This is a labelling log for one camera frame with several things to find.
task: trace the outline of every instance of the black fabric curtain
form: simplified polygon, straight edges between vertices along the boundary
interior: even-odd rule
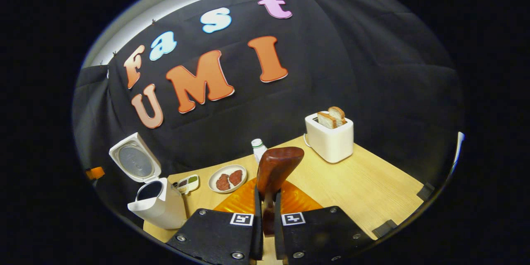
[[[135,132],[161,162],[161,176],[168,176],[249,155],[254,138],[274,146],[299,137],[304,117],[330,106],[353,120],[357,144],[440,186],[462,130],[462,95],[447,53],[422,21],[395,0],[283,0],[282,9],[293,13],[288,19],[274,18],[258,1],[197,1],[141,31],[108,65],[81,70],[72,105],[75,140],[84,167],[104,168],[95,189],[109,208],[142,225],[126,206],[142,184],[108,155]],[[199,18],[220,7],[229,8],[231,24],[205,33]],[[174,32],[177,46],[151,61],[151,42],[166,31]],[[247,42],[261,36],[277,38],[285,78],[260,81],[260,61]],[[128,89],[123,64],[140,45],[146,48],[141,75]],[[235,93],[179,113],[166,73],[183,65],[196,74],[199,57],[213,50],[221,51]],[[148,84],[155,84],[164,114],[155,129],[145,127],[131,105]],[[153,115],[145,96],[142,102]]]

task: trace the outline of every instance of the screw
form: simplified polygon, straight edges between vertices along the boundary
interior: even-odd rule
[[[234,259],[243,259],[245,256],[242,253],[240,253],[240,252],[233,252],[232,253],[232,257]]]

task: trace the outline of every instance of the bottle cap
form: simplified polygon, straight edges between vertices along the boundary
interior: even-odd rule
[[[261,139],[253,139],[250,144],[253,146],[253,148],[258,148],[259,146],[263,145],[263,142]]]

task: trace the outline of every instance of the white bottle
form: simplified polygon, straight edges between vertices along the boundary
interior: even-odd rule
[[[252,145],[252,148],[254,149],[254,157],[256,158],[256,162],[258,165],[260,164],[261,156],[267,151],[267,148],[261,141],[261,139],[254,139],[252,142],[250,142]]]

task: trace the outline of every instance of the toast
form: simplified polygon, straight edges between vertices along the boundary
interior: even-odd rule
[[[332,106],[331,108],[328,108],[328,112],[330,112],[330,116],[335,119],[337,127],[346,124],[346,119],[344,119],[346,114],[344,114],[344,111],[341,108]]]
[[[337,128],[337,120],[335,120],[335,118],[332,116],[329,116],[329,114],[318,112],[317,117],[318,123],[322,124],[324,127],[329,129]]]

